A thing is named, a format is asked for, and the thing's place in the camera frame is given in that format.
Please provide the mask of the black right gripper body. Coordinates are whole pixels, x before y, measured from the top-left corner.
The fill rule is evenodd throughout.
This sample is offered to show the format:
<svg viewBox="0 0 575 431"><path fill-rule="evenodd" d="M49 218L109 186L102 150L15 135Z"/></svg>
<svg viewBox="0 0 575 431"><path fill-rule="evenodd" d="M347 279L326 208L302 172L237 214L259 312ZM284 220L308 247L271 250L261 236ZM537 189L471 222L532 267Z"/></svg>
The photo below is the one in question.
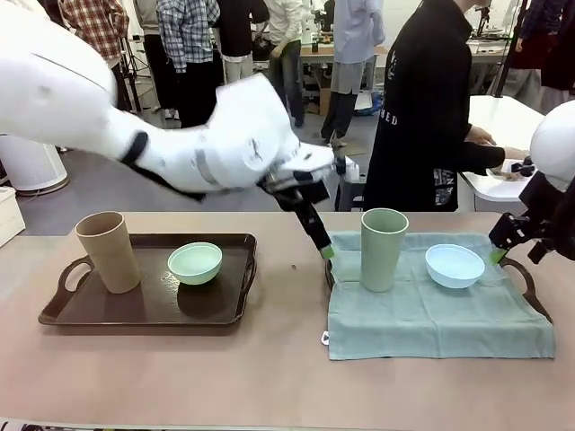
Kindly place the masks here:
<svg viewBox="0 0 575 431"><path fill-rule="evenodd" d="M541 172L536 172L519 195L526 206L524 217L540 224L553 218L562 200L562 192L556 189Z"/></svg>

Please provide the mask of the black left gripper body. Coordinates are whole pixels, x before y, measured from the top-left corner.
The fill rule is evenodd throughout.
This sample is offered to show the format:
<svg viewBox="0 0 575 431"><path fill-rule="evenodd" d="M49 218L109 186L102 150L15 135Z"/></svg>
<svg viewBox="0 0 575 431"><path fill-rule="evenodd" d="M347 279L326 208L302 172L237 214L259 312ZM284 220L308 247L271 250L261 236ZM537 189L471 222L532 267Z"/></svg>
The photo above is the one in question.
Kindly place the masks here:
<svg viewBox="0 0 575 431"><path fill-rule="evenodd" d="M324 180L313 182L311 173L304 173L303 181L288 178L281 182L273 182L268 175L259 182L259 188L274 197L280 209L285 212L307 210L329 197Z"/></svg>

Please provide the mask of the person's left hand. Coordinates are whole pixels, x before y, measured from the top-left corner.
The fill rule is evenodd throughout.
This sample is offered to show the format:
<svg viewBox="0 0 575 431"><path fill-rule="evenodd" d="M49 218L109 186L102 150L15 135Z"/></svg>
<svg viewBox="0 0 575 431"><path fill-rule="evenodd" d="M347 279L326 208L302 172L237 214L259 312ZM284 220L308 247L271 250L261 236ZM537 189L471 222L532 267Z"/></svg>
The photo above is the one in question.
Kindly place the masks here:
<svg viewBox="0 0 575 431"><path fill-rule="evenodd" d="M496 142L490 133L476 126L471 126L465 140L478 145L496 145Z"/></svg>

